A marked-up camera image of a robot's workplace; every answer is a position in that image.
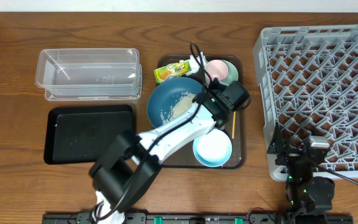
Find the pile of rice grains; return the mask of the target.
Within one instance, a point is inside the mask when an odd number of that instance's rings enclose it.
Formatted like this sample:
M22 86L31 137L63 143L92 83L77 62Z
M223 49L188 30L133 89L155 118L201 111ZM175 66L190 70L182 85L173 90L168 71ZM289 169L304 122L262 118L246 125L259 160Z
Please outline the pile of rice grains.
M166 124L186 112L192 105L194 97L195 94L188 91L179 95L179 99L175 100L175 103L168 108L167 112L162 111L160 113L162 124Z

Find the pink cup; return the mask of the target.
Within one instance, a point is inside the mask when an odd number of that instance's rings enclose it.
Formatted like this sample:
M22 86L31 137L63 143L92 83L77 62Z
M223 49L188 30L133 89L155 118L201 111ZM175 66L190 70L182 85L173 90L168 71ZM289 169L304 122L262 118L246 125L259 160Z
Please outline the pink cup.
M228 66L222 60L212 60L205 66L206 72L210 75L211 79L217 78L223 81L228 75Z

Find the wooden chopstick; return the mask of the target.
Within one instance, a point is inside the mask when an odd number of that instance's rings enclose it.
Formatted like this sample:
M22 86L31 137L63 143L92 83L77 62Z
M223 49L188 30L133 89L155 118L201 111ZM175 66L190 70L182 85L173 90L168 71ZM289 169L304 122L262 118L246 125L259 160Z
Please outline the wooden chopstick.
M236 112L233 112L232 116L232 134L231 139L235 138L235 130L236 130Z

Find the light green saucer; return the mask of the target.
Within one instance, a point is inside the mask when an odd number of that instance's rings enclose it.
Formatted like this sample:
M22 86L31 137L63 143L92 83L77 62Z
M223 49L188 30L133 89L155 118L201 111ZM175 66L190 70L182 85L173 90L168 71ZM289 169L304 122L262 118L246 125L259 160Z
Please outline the light green saucer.
M226 78L223 80L223 82L230 85L233 81L238 81L239 72L237 71L237 68L234 66L234 64L227 60L223 60L223 62L228 67L228 73Z

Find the dark blue plate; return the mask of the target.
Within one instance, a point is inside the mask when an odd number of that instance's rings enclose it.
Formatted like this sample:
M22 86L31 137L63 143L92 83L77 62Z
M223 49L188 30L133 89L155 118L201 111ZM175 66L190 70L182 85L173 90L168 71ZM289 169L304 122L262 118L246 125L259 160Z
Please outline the dark blue plate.
M147 117L154 128L164 124L172 108L180 98L188 94L201 92L201 84L191 78L173 78L159 84L147 102Z

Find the light blue bowl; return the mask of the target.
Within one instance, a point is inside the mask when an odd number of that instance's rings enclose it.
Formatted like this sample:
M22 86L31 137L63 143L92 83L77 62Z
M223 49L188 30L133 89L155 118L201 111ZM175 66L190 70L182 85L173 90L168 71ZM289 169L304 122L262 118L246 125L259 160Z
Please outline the light blue bowl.
M193 141L193 154L202 165L219 167L231 157L232 143L224 131L213 129Z

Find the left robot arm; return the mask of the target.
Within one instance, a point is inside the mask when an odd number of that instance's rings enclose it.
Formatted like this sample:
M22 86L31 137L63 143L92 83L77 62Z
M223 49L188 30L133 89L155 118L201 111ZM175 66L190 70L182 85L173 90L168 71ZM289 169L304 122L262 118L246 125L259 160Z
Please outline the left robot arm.
M189 142L214 156L227 155L230 140L222 131L228 115L247 99L238 82L203 89L188 111L151 131L125 131L89 170L98 198L94 223L122 223L124 212L149 189L162 163Z

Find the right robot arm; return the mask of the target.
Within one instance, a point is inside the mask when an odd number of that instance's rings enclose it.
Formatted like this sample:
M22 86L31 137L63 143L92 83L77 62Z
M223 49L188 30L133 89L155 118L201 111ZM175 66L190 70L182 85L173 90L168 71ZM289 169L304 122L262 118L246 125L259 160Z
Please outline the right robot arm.
M333 207L334 181L315 176L313 169L324 162L329 142L322 136L309 136L297 147L285 144L280 125L275 124L267 154L288 171L286 195L292 208L277 218L277 223L328 223L326 212Z

